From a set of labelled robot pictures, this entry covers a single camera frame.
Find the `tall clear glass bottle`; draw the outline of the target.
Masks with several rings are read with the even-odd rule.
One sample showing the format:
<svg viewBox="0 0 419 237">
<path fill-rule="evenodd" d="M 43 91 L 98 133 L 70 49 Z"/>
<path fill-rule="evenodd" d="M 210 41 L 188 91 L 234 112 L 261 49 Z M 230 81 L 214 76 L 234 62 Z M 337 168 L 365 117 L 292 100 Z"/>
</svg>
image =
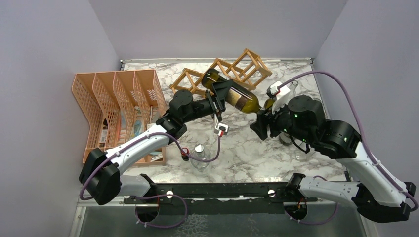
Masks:
<svg viewBox="0 0 419 237">
<path fill-rule="evenodd" d="M 297 89 L 298 85 L 299 85 L 299 83 L 298 83 L 297 80 L 294 80 L 294 81 L 289 83 L 288 88 L 290 90 L 290 93 L 289 93 L 289 98 L 290 99 L 296 96 L 296 89 Z"/>
</svg>

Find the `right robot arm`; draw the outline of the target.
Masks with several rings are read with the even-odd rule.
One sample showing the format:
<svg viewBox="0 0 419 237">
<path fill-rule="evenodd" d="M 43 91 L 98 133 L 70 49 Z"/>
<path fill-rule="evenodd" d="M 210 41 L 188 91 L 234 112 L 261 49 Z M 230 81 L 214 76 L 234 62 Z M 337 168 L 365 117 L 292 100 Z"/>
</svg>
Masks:
<svg viewBox="0 0 419 237">
<path fill-rule="evenodd" d="M 326 119 L 320 101 L 294 97 L 278 112 L 261 110 L 250 125 L 260 139 L 282 133 L 301 140 L 320 154 L 345 166 L 356 182 L 330 182 L 294 173 L 285 187 L 292 201 L 322 198 L 355 208 L 377 223 L 406 221 L 412 209 L 406 198 L 416 186 L 391 176 L 376 158 L 367 154 L 359 132 L 349 123 Z"/>
</svg>

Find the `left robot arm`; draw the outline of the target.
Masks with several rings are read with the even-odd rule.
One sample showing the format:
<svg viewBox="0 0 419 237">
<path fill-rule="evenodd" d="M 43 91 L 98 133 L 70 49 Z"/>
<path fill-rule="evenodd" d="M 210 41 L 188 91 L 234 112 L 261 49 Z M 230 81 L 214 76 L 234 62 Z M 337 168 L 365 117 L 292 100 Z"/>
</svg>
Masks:
<svg viewBox="0 0 419 237">
<path fill-rule="evenodd" d="M 179 90 L 166 113 L 141 135 L 106 151 L 95 148 L 88 154 L 79 176 L 82 184 L 79 198 L 94 199 L 98 205 L 109 203 L 122 190 L 120 176 L 129 167 L 172 142 L 182 148 L 178 138 L 186 132 L 186 123 L 205 116 L 212 116 L 214 122 L 221 121 L 232 85 L 232 80 L 215 82 L 211 86 L 213 92 L 207 90 L 201 100 L 194 100 L 188 90 Z"/>
</svg>

